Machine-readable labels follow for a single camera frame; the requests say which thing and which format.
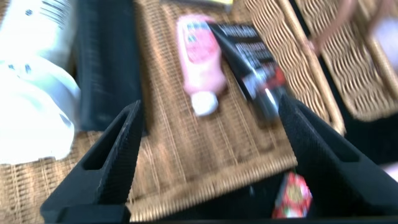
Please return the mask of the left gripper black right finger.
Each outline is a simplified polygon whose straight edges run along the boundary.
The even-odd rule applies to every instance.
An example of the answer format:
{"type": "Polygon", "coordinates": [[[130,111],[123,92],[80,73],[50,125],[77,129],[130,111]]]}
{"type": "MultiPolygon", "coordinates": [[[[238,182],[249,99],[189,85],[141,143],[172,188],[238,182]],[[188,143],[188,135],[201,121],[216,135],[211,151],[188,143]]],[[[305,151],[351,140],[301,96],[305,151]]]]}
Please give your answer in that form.
{"type": "Polygon", "coordinates": [[[287,95],[279,117],[322,215],[397,215],[397,182],[324,120],[287,95]]]}

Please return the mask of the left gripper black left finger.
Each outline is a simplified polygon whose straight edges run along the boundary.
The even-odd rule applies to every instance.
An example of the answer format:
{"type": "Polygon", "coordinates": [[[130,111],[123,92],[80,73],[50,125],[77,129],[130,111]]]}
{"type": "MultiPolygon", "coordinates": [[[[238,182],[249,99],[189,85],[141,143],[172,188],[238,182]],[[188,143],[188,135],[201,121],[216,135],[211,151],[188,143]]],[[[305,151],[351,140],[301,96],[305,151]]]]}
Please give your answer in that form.
{"type": "Polygon", "coordinates": [[[126,106],[40,207],[46,223],[127,223],[143,129],[142,103],[126,106]]]}

